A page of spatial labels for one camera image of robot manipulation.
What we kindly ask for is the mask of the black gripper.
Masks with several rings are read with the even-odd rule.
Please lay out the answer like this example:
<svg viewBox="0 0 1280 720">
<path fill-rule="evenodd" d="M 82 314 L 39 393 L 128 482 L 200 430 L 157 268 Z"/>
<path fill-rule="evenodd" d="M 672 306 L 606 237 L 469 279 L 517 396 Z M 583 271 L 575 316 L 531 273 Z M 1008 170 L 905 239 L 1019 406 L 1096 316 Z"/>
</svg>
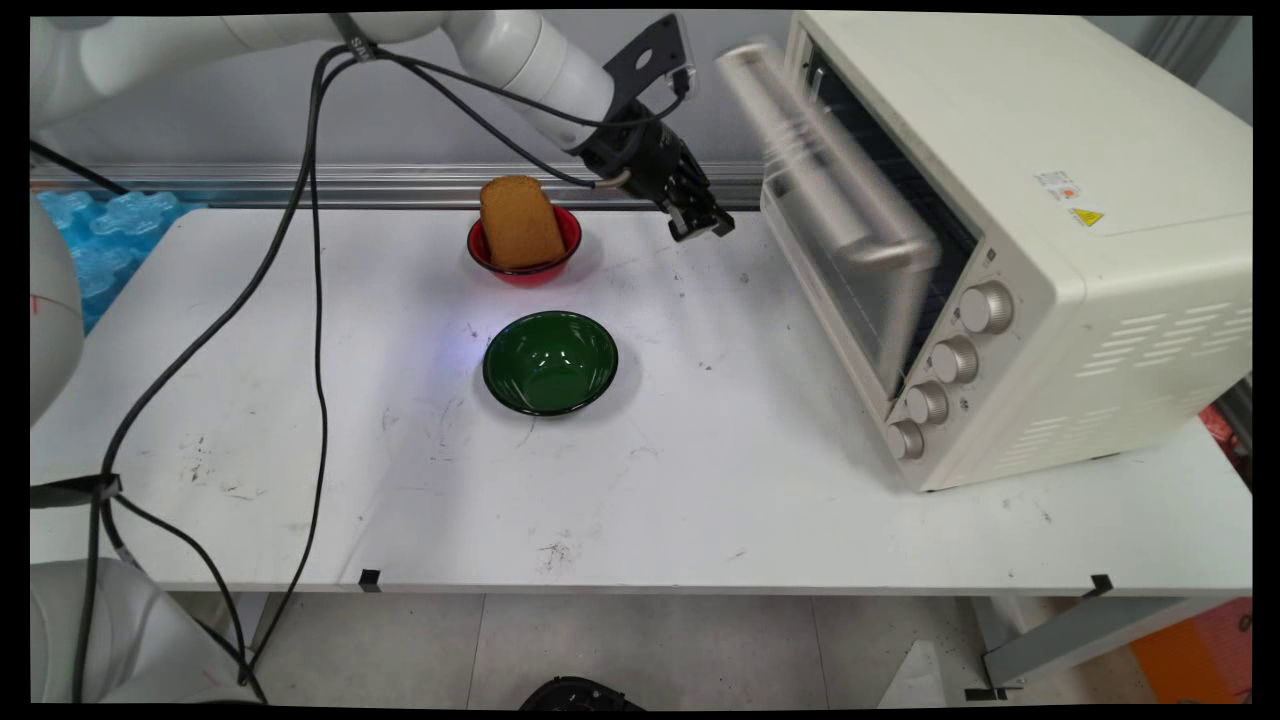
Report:
<svg viewBox="0 0 1280 720">
<path fill-rule="evenodd" d="M 708 232 L 724 237 L 736 228 L 689 146 L 660 120 L 595 129 L 577 146 L 577 156 L 604 179 L 627 170 L 630 177 L 622 190 L 664 208 L 669 234 L 677 243 Z"/>
</svg>

